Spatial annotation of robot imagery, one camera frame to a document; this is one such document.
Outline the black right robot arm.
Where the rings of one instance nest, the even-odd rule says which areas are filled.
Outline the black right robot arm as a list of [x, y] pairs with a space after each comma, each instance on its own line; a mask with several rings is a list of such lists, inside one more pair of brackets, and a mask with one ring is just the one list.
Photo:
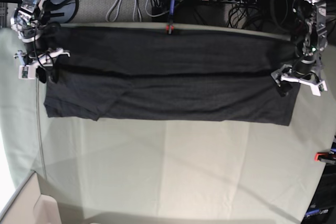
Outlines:
[[61, 47], [50, 47], [46, 37], [50, 35], [50, 30], [60, 27], [60, 23], [50, 21], [51, 12], [70, 1], [54, 4], [51, 0], [20, 0], [10, 21], [11, 29], [17, 32], [25, 46], [24, 50], [14, 54], [14, 58], [19, 60], [20, 79], [58, 82], [57, 60], [60, 56], [70, 57], [70, 52]]

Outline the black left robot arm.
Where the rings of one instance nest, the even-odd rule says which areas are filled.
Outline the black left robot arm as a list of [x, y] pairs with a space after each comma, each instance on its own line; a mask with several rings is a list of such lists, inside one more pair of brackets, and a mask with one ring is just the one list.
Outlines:
[[327, 91], [321, 77], [321, 54], [328, 45], [326, 0], [294, 0], [292, 10], [301, 28], [291, 31], [295, 57], [271, 73], [278, 93], [285, 97], [293, 83], [309, 86], [315, 96]]

